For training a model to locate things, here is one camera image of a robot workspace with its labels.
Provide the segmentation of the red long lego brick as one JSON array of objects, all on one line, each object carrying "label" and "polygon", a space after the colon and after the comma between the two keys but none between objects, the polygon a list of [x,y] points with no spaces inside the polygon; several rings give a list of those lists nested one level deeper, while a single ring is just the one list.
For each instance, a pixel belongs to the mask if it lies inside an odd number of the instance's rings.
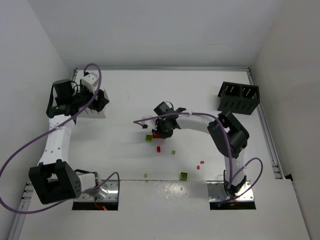
[{"label": "red long lego brick", "polygon": [[152,138],[153,139],[161,139],[162,137],[159,134],[153,134]]}]

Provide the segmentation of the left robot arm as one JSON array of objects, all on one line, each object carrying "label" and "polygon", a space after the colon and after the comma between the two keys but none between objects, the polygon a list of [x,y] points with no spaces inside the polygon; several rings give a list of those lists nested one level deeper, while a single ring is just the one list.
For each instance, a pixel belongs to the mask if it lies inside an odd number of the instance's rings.
[{"label": "left robot arm", "polygon": [[44,205],[79,198],[83,192],[98,191],[96,172],[74,170],[68,163],[69,146],[76,119],[81,110],[100,113],[109,103],[106,92],[98,88],[99,78],[89,73],[75,82],[67,79],[52,84],[46,115],[49,134],[37,166],[31,167],[29,179]]}]

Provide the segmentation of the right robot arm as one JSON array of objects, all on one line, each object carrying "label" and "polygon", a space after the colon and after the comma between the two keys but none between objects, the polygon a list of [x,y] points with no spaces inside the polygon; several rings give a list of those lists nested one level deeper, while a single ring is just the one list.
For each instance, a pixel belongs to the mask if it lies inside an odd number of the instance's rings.
[{"label": "right robot arm", "polygon": [[163,139],[170,138],[175,129],[209,134],[217,150],[224,156],[224,189],[229,196],[234,197],[247,180],[244,173],[244,149],[250,137],[248,131],[230,111],[223,111],[217,117],[185,111],[182,107],[174,110],[161,102],[154,109],[159,117],[155,120],[152,132]]}]

